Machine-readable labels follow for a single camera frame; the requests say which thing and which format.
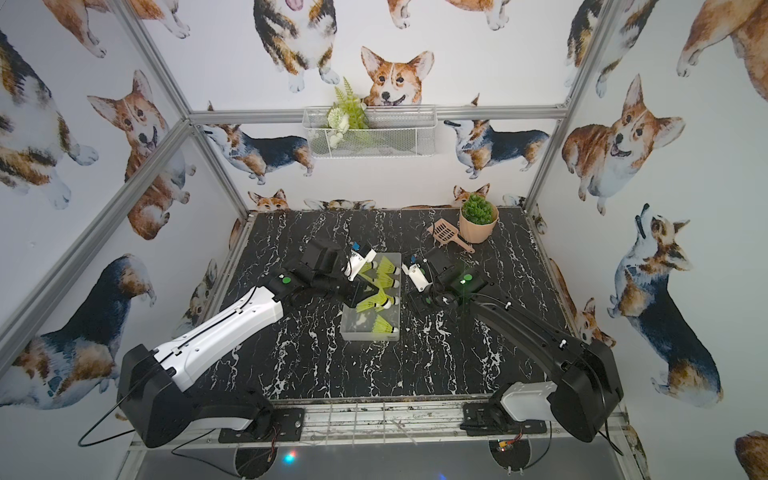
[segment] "wire basket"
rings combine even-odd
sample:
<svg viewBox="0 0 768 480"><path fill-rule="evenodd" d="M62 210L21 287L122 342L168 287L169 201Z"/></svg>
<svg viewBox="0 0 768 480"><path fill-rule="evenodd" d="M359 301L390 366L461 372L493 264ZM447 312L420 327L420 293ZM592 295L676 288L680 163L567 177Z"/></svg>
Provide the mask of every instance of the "wire basket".
<svg viewBox="0 0 768 480"><path fill-rule="evenodd" d="M428 157L435 154L435 105L367 108L368 130L349 129L331 147L336 130L328 127L331 107L304 110L302 125L315 158Z"/></svg>

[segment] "white wall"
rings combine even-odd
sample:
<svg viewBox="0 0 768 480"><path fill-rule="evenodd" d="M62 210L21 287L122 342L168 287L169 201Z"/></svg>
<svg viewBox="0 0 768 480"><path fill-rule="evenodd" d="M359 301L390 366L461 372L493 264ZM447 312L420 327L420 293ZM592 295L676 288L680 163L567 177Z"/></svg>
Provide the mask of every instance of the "white wall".
<svg viewBox="0 0 768 480"><path fill-rule="evenodd" d="M600 328L617 340L630 421L654 480L746 478L733 442L768 429L768 384L760 367L768 334L761 301L768 273L762 141L768 103L755 92L729 38L704 50L689 77L677 76L677 59L702 3L659 2L610 77L605 98L594 93L592 78L571 125L612 125L639 73L647 107L658 117L682 117L682 135L654 150L607 201L604 217L595 197L579 201L579 179L559 155L538 199L549 226L547 254L577 308L594 296ZM665 362L626 318L610 318L606 311L615 294L614 272L637 237L634 216L645 203L670 220L690 219L676 240L694 268L672 271L669 292L717 364L724 398L710 409L657 393L650 379L660 378Z"/></svg>
<svg viewBox="0 0 768 480"><path fill-rule="evenodd" d="M182 151L187 161L197 166L196 174L187 178L190 202L175 203L170 209L171 222L151 241L139 237L124 220L53 312L40 335L62 328L83 303L102 270L113 260L131 253L146 266L157 301L151 306L139 297L132 299L115 362L120 365L124 353L139 343L151 349L171 338L210 260L223 265L237 218L192 140L187 141ZM12 366L6 375L18 375L20 370ZM38 380L39 374L35 373L33 382ZM0 402L8 398L9 388L21 386L0 379ZM99 393L98 387L93 388L81 401L60 409L0 406L3 480L115 478L131 435L87 449L77 447L77 441L113 406L116 395L115 383L110 381L106 392ZM128 422L110 415L88 440L130 428Z"/></svg>
<svg viewBox="0 0 768 480"><path fill-rule="evenodd" d="M0 278L0 323L124 183L131 147L125 133L103 119L87 96L123 98L131 92L134 70L141 69L149 78L154 103L166 122L171 126L178 120L117 19L112 14L89 15L91 30L108 50L105 58L96 58L80 45L43 2L8 0L2 6L0 30L50 88L74 137L80 144L93 147L99 160L81 166L67 156L59 159L56 171L71 190L70 204L64 210L55 210L39 187L31 187L25 196L19 196L0 184L0 241L4 252L0 271L5 272ZM29 137L37 134L14 133Z"/></svg>

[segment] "dog illustration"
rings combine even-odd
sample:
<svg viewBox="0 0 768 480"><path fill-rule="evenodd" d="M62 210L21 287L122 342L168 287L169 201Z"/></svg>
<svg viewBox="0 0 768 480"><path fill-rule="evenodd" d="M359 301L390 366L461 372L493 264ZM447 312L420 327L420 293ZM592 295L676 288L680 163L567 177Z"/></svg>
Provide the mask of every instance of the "dog illustration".
<svg viewBox="0 0 768 480"><path fill-rule="evenodd" d="M360 56L373 80L371 94L363 103L370 107L422 103L422 82L435 64L435 54L423 51L408 63L394 63L362 47Z"/></svg>
<svg viewBox="0 0 768 480"><path fill-rule="evenodd" d="M71 191L56 172L58 160L68 155L90 165L98 153L74 139L51 90L2 31L0 74L0 183L19 195L39 187L53 208L64 209Z"/></svg>
<svg viewBox="0 0 768 480"><path fill-rule="evenodd" d="M142 20L160 20L170 33L178 38L186 38L190 28L179 20L179 0L128 0ZM53 13L61 26L69 30L93 55L103 58L107 51L99 46L99 39L88 24L88 9L96 12L109 12L105 0L43 0L48 10Z"/></svg>
<svg viewBox="0 0 768 480"><path fill-rule="evenodd" d="M373 210L376 208L376 202L374 200L363 200L360 202L331 200L330 202L324 202L322 200L312 200L311 198L307 198L304 200L304 204L307 205L310 210Z"/></svg>
<svg viewBox="0 0 768 480"><path fill-rule="evenodd" d="M403 210L415 210L419 208L461 208L463 204L469 200L471 195L478 195L485 198L488 195L488 191L491 190L491 184L485 184L474 192L464 190L459 185L453 187L453 203L446 205L411 205L410 207L403 207Z"/></svg>
<svg viewBox="0 0 768 480"><path fill-rule="evenodd" d="M502 200L504 201L505 207L522 207L523 203L525 202L525 197L506 194L502 197ZM531 219L533 220L534 225L536 226L536 230L540 235L547 233L547 222L545 222L544 218L541 216L541 212L538 209L538 204L535 204L533 208L531 208Z"/></svg>
<svg viewBox="0 0 768 480"><path fill-rule="evenodd" d="M397 28L408 28L407 20L411 14L408 12L408 4L411 0L387 0L389 14ZM509 17L504 13L509 0L447 0L448 3L469 12L483 12L491 30L504 28L509 22Z"/></svg>
<svg viewBox="0 0 768 480"><path fill-rule="evenodd" d="M629 6L624 10L619 18L621 27L611 38L608 47L603 53L600 64L600 77L595 85L598 97L603 98L607 90L606 82L608 75L619 65L621 59L634 47L640 33L642 33L645 24L648 22L650 13L654 10L659 0L631 0Z"/></svg>
<svg viewBox="0 0 768 480"><path fill-rule="evenodd" d="M579 312L576 310L571 294L568 292L568 285L565 283L565 278L560 272L560 267L553 259L549 259L549 264L552 267L552 273L554 279L557 280L560 286L560 291L563 294L563 303L571 312L571 318L573 318L576 325L576 337L585 343L592 343L592 340L602 342L611 348L616 346L616 340L612 336L603 333L598 328L598 321L594 318L594 297L587 300L587 304L584 306L584 311Z"/></svg>
<svg viewBox="0 0 768 480"><path fill-rule="evenodd" d="M701 52L730 36L757 93L768 101L768 0L707 0L690 27L677 74L689 75Z"/></svg>
<svg viewBox="0 0 768 480"><path fill-rule="evenodd" d="M603 0L584 0L584 3L576 11L571 22L571 34L568 36L568 58L566 65L574 65L576 71L565 82L566 87L573 85L576 74L587 54L587 47L592 39L592 32L598 23L600 10L603 8Z"/></svg>
<svg viewBox="0 0 768 480"><path fill-rule="evenodd" d="M208 111L214 106L208 104ZM233 167L256 178L259 185L264 185L264 175L294 162L306 168L305 177L312 175L314 165L310 146L306 138L251 138L240 129L240 125L206 125L203 132L221 149Z"/></svg>
<svg viewBox="0 0 768 480"><path fill-rule="evenodd" d="M480 95L472 105L477 107ZM526 171L544 156L549 135L540 130L496 131L490 120L446 120L456 131L456 157L469 167L469 178L477 178L480 170L507 160L523 157L521 171Z"/></svg>
<svg viewBox="0 0 768 480"><path fill-rule="evenodd" d="M713 406L723 399L717 366L667 291L672 270L692 268L675 241L688 220L671 222L645 204L634 222L637 240L616 270L616 296L611 296L608 315L627 317L667 362L668 372L662 372L667 384L651 379L657 392L694 406Z"/></svg>
<svg viewBox="0 0 768 480"><path fill-rule="evenodd" d="M190 307L184 312L184 316L181 317L181 321L172 335L173 338L184 335L203 322L200 315L203 313L203 309L208 303L210 293L214 289L214 284L216 283L216 278L218 278L218 276L219 267L216 265L216 260L211 260L208 263L208 269L205 272L205 276L203 276L203 281L197 285L194 293L192 293Z"/></svg>
<svg viewBox="0 0 768 480"><path fill-rule="evenodd" d="M568 171L581 178L578 197L587 192L598 198L605 215L605 201L619 192L640 170L655 148L677 139L685 121L680 117L655 117L643 100L640 75L632 81L619 118L611 127L587 125L576 128L563 144Z"/></svg>
<svg viewBox="0 0 768 480"><path fill-rule="evenodd" d="M125 132L131 146L131 156L125 169L125 181L149 158L168 131L165 119L152 103L152 90L141 70L134 72L133 90L120 100L89 96L93 108L104 119ZM186 204L190 194L184 191L187 175L194 175L196 167L187 165L181 152L177 152L163 173L128 213L134 231L145 240L152 240L170 220L174 200Z"/></svg>
<svg viewBox="0 0 768 480"><path fill-rule="evenodd" d="M131 299L157 297L147 268L127 254L105 268L66 325L29 341L0 379L0 406L60 409L83 399L96 385L117 385L120 349Z"/></svg>
<svg viewBox="0 0 768 480"><path fill-rule="evenodd" d="M248 192L248 197L256 203L256 208L251 210L253 212L270 214L272 212L290 210L286 200L286 193L282 188L275 192L272 197L262 197L254 192Z"/></svg>
<svg viewBox="0 0 768 480"><path fill-rule="evenodd" d="M749 433L736 439L733 447L749 480L768 480L768 435Z"/></svg>
<svg viewBox="0 0 768 480"><path fill-rule="evenodd" d="M333 0L255 0L253 17L264 49L279 71L290 74L293 93L304 89L304 71L310 68L317 68L324 82L339 83L339 75L331 70Z"/></svg>

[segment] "black marble table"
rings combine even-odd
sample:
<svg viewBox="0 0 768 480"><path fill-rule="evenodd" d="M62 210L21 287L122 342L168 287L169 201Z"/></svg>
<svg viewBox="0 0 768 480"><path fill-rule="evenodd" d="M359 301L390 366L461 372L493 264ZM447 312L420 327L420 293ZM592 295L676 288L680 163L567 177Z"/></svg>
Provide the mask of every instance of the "black marble table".
<svg viewBox="0 0 768 480"><path fill-rule="evenodd" d="M434 240L424 232L432 219L458 225L458 210L290 211L259 214L223 305L313 238L370 244L376 251L406 254ZM451 258L475 263L500 293L548 322L564 326L534 237L517 207L500 208L492 236L475 253L447 247ZM403 298L414 289L403 279ZM507 382L540 382L544 373L485 324L455 314L420 316L404 301L400 341L346 342L339 333L341 302L316 300L249 338L213 365L197 383L202 389L259 386L271 399L490 394Z"/></svg>

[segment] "dog face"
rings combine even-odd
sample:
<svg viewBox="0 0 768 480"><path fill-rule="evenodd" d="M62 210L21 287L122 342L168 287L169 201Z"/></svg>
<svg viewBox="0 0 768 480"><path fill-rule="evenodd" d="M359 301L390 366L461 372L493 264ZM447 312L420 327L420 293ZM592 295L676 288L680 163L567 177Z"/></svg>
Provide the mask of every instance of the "dog face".
<svg viewBox="0 0 768 480"><path fill-rule="evenodd" d="M363 200L360 202L331 200L330 202L324 202L322 200L312 200L307 198L304 200L304 204L311 210L372 210L376 208L376 202L374 200Z"/></svg>
<svg viewBox="0 0 768 480"><path fill-rule="evenodd" d="M373 80L371 95L364 100L367 105L381 107L422 103L422 82L432 70L435 54L424 51L408 63L394 63L362 47L361 56L368 76Z"/></svg>
<svg viewBox="0 0 768 480"><path fill-rule="evenodd" d="M469 197L472 194L479 195L480 197L485 198L486 195L488 195L488 191L491 190L491 184L485 184L479 189L475 190L474 192L469 192L467 190L464 190L459 185L455 185L453 187L453 204L451 204L452 207L460 208L462 205L467 203L467 200L469 200Z"/></svg>
<svg viewBox="0 0 768 480"><path fill-rule="evenodd" d="M262 197L254 192L248 192L248 197L256 202L254 211L260 214L290 210L288 208L288 202L286 201L286 193L282 188L279 189L273 197Z"/></svg>
<svg viewBox="0 0 768 480"><path fill-rule="evenodd" d="M125 132L131 148L142 157L148 157L165 135L167 125L152 103L152 90L141 70L134 72L133 91L120 100L89 96L93 108Z"/></svg>
<svg viewBox="0 0 768 480"><path fill-rule="evenodd" d="M574 320L576 321L580 340L591 344L592 340L595 339L611 348L616 346L616 340L612 336L603 333L598 327L598 321L594 318L594 297L589 299L587 305L584 306L584 311L577 313Z"/></svg>
<svg viewBox="0 0 768 480"><path fill-rule="evenodd" d="M477 107L479 100L480 94L470 105ZM463 147L480 138L491 122L489 120L446 120L443 123L456 131L457 145Z"/></svg>
<svg viewBox="0 0 768 480"><path fill-rule="evenodd" d="M689 220L672 222L654 215L650 205L645 204L640 215L634 218L637 228L637 240L632 247L631 256L640 262L637 266L643 272L668 274L672 269L690 270L693 268L688 256L675 241L675 236Z"/></svg>
<svg viewBox="0 0 768 480"><path fill-rule="evenodd" d="M640 168L654 148L674 141L684 128L682 118L656 118L647 109L638 75L627 92L621 118L611 128L608 154L612 159L625 159L633 167Z"/></svg>

